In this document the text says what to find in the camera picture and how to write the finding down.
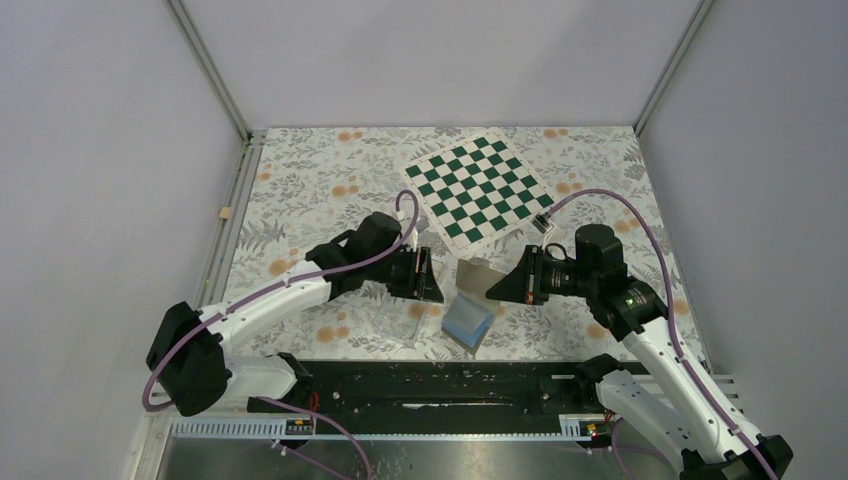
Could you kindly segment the grey leather card holder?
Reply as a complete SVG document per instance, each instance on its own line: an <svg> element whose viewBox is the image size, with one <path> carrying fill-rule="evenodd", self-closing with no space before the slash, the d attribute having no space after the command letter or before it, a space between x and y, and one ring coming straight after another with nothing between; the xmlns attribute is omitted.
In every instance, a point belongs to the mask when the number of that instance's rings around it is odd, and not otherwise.
<svg viewBox="0 0 848 480"><path fill-rule="evenodd" d="M500 302L486 292L505 278L488 260L459 260L456 273L457 295L441 321L441 330L474 356L497 316Z"/></svg>

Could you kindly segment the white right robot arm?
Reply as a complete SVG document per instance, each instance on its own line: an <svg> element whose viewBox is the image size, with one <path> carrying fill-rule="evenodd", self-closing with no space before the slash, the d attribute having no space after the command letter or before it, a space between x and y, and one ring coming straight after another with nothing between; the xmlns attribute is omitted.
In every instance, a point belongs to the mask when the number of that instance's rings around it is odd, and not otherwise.
<svg viewBox="0 0 848 480"><path fill-rule="evenodd" d="M516 267L486 293L490 300L541 305L553 295L585 300L594 320L645 367L665 394L647 393L608 354L581 364L573 396L583 410L603 407L635 428L681 479L779 479L793 451L765 436L674 340L668 308L647 283L629 275L612 228L590 224L575 234L575 257L558 259L529 245Z"/></svg>

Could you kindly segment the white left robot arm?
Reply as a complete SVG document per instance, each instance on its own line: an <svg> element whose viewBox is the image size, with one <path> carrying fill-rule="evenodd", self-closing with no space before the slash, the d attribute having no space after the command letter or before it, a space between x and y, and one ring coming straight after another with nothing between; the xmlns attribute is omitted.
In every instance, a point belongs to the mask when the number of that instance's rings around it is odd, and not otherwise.
<svg viewBox="0 0 848 480"><path fill-rule="evenodd" d="M149 412L174 407L200 414L224 399L268 397L296 411L309 401L306 373L290 354L239 355L263 331L304 310L361 288L381 284L393 298L441 303L429 248L415 247L412 232L381 212L367 216L308 251L284 274L234 300L199 309L169 307L146 356L144 387Z"/></svg>

